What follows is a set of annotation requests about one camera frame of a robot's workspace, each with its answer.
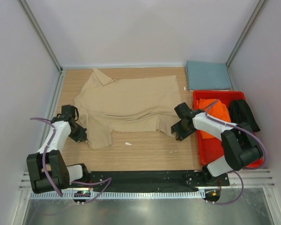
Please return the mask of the beige t shirt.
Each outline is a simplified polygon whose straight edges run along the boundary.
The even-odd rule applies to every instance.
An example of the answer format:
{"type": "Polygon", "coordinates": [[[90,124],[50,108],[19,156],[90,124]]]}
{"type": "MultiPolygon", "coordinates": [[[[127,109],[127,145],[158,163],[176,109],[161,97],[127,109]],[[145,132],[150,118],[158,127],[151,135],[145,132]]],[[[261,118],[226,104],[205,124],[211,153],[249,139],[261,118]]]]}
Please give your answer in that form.
{"type": "Polygon", "coordinates": [[[173,137],[181,103],[175,75],[115,80],[94,69],[74,99],[92,149],[112,144],[111,133],[161,131],[173,137]]]}

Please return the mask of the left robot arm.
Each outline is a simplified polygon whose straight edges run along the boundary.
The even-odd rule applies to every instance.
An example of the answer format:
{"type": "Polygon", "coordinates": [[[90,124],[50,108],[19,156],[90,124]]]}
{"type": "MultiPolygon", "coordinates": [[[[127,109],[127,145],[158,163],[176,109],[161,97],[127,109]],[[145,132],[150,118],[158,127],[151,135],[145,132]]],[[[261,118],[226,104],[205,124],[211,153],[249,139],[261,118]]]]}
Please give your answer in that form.
{"type": "Polygon", "coordinates": [[[85,164],[67,166],[61,155],[67,138],[77,143],[86,141],[86,128],[77,123],[78,109],[73,105],[63,105],[61,113],[51,120],[31,118],[50,126],[50,131],[40,149],[29,154],[26,159],[30,184],[35,194],[56,191],[62,196],[62,190],[69,188],[74,181],[79,187],[86,187],[90,176],[85,164]]]}

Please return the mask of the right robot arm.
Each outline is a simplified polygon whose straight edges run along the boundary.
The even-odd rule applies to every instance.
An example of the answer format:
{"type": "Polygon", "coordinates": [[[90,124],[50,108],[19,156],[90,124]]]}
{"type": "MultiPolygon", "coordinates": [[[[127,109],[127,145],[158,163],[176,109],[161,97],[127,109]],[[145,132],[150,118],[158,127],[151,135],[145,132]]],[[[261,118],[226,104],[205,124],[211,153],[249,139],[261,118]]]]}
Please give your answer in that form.
{"type": "Polygon", "coordinates": [[[223,156],[202,167],[201,178],[208,186],[215,184],[228,172],[236,172],[249,164],[265,158],[265,147],[255,136],[251,126],[229,123],[211,116],[208,111],[215,105],[213,102],[206,110],[192,110],[186,103],[174,108],[180,121],[171,127],[175,139],[182,141],[196,131],[204,131],[222,143],[223,156]]]}

